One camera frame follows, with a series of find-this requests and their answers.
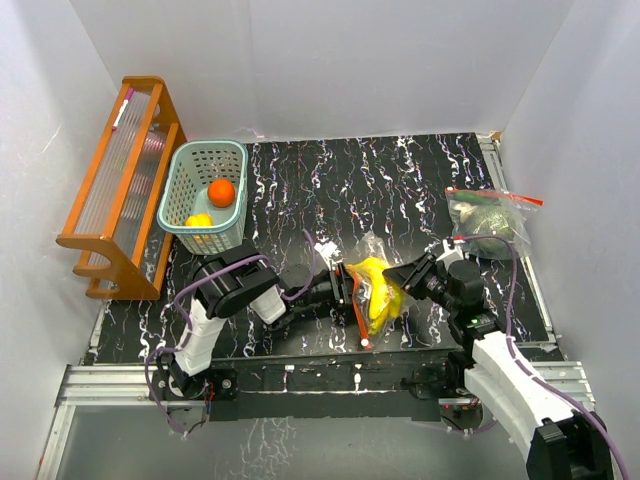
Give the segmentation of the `fake orange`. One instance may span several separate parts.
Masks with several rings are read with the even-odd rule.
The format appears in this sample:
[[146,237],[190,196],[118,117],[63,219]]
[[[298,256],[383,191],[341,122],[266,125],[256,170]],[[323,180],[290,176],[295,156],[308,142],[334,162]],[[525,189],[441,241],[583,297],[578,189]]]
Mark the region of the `fake orange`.
[[233,183],[226,178],[214,180],[207,189],[207,198],[216,208],[230,207],[235,201],[236,191]]

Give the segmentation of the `fake banana bunch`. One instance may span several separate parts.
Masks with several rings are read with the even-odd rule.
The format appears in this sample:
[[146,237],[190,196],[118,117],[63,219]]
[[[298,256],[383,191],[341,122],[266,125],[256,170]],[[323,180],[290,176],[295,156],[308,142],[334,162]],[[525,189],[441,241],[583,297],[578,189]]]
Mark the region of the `fake banana bunch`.
[[383,277],[390,265],[382,258],[370,256],[346,268],[355,282],[352,299],[361,337],[376,336],[403,312],[404,291]]

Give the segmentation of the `teal plastic basket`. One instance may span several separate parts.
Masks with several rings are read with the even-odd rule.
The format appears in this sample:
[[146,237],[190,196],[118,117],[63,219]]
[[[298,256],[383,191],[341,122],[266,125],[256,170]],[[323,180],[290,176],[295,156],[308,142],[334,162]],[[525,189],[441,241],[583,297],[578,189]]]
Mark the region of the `teal plastic basket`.
[[[178,147],[157,210],[159,226],[193,255],[214,255],[239,246],[247,212],[248,163],[247,148],[234,140],[196,140]],[[209,185],[218,178],[230,180],[235,187],[230,207],[216,208],[207,198]],[[213,226],[185,225],[189,216],[199,213],[209,214]]]

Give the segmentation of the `fake yellow bell pepper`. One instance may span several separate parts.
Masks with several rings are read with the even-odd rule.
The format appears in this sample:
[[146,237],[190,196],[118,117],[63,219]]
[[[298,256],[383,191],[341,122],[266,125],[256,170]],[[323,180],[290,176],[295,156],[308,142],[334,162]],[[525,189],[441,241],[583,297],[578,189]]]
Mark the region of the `fake yellow bell pepper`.
[[189,216],[185,225],[190,228],[207,228],[213,226],[213,220],[207,213],[199,213]]

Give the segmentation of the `clear zip bag with fruit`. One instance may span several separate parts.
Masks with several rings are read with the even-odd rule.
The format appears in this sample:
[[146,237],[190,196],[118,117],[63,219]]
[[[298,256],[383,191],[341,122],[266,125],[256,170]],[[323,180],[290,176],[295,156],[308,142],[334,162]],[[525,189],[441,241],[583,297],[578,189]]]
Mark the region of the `clear zip bag with fruit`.
[[354,282],[350,297],[360,346],[371,351],[386,335],[390,325],[408,310],[411,300],[397,281],[384,277],[386,269],[399,266],[399,263],[387,255],[384,241],[373,231],[366,232],[356,243],[344,266]]

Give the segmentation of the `orange wooden rack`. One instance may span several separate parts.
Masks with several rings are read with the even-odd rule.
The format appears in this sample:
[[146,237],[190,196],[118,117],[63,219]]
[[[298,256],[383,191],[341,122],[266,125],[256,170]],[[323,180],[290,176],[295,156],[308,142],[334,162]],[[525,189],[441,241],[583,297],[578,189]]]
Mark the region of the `orange wooden rack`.
[[[112,124],[128,88],[134,94]],[[156,221],[171,159],[186,137],[163,79],[128,76],[57,236],[79,253],[73,272],[100,300],[156,300],[173,237]]]

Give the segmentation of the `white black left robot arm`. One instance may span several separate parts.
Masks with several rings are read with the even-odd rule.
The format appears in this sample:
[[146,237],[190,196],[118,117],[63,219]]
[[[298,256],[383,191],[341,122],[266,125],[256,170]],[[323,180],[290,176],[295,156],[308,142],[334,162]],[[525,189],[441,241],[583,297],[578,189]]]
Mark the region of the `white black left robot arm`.
[[192,271],[186,289],[189,322],[161,378],[177,395],[197,398],[229,318],[250,309],[267,329],[281,330],[320,309],[351,310],[354,291],[355,280],[342,263],[316,270],[305,284],[290,288],[249,241],[206,256]]

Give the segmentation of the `clear zip bag with vegetables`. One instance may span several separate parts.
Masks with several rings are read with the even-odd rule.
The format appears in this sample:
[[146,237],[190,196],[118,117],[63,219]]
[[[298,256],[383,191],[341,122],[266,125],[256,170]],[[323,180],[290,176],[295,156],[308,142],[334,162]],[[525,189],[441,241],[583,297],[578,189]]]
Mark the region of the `clear zip bag with vegetables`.
[[503,237],[518,258],[532,253],[526,222],[544,205],[538,198],[506,190],[445,190],[454,238],[467,238],[466,251],[488,260],[512,258],[510,248],[495,236]]

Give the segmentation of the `pink white marker pen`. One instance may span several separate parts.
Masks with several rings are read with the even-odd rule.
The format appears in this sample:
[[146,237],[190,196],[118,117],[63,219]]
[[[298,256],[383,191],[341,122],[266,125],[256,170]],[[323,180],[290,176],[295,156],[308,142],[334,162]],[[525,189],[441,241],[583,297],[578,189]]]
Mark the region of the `pink white marker pen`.
[[135,91],[134,91],[133,88],[131,88],[131,87],[128,88],[128,90],[127,90],[127,92],[125,94],[125,97],[124,97],[124,99],[123,99],[123,101],[121,103],[121,106],[120,106],[120,108],[118,110],[117,116],[116,116],[116,118],[115,118],[115,120],[114,120],[114,122],[112,124],[112,132],[115,132],[118,129],[119,123],[120,123],[120,121],[121,121],[121,119],[122,119],[122,117],[124,115],[124,112],[125,112],[128,104],[129,104],[129,102],[131,100],[131,97],[133,96],[134,92]]

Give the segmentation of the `aluminium frame rail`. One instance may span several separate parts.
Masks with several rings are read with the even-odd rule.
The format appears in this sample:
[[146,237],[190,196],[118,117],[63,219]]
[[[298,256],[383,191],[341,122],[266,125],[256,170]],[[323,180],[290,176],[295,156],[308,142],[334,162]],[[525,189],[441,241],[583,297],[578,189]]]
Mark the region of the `aluminium frame rail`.
[[199,423],[267,417],[408,417],[472,435],[502,426],[532,479],[611,479],[611,453],[583,417],[594,399],[577,362],[544,361],[500,373],[449,373],[442,358],[412,354],[217,360],[194,378],[165,364],[66,370],[38,475],[56,477],[80,406],[162,405]]

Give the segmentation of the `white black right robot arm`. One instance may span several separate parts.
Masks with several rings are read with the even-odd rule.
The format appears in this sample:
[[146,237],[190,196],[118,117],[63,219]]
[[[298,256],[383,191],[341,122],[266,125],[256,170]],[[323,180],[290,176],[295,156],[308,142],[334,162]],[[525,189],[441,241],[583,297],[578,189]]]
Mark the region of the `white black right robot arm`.
[[460,350],[449,354],[445,378],[455,395],[477,397],[509,434],[531,479],[611,479],[612,449],[603,422],[547,383],[521,354],[485,299],[479,266],[430,254],[384,271],[415,300],[448,314]]

